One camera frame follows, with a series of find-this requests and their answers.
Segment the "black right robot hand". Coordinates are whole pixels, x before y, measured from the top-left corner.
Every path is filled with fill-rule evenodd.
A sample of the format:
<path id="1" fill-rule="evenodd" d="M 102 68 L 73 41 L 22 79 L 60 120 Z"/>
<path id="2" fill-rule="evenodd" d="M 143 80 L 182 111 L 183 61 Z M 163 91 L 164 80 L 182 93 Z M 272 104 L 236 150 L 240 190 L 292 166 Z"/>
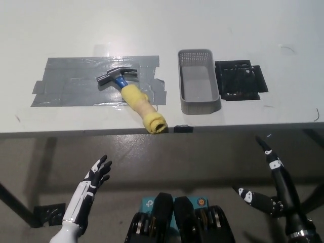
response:
<path id="1" fill-rule="evenodd" d="M 276 196 L 268 197 L 240 186 L 234 191 L 253 208 L 274 218 L 285 217 L 285 233 L 289 239 L 313 237 L 316 235 L 314 224 L 302 210 L 301 202 L 293 180 L 277 153 L 259 136 L 257 143 L 262 147 L 266 162 L 271 170 Z"/>

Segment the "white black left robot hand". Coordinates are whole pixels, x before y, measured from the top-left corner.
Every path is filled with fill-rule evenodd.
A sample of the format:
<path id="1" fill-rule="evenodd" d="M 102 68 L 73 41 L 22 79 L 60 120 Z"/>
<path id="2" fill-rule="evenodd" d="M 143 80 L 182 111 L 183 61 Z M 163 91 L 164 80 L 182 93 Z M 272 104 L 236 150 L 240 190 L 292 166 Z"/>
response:
<path id="1" fill-rule="evenodd" d="M 89 169 L 84 179 L 78 184 L 65 211 L 63 221 L 79 226 L 84 234 L 88 226 L 88 217 L 99 187 L 109 179 L 112 161 L 104 155 Z"/>

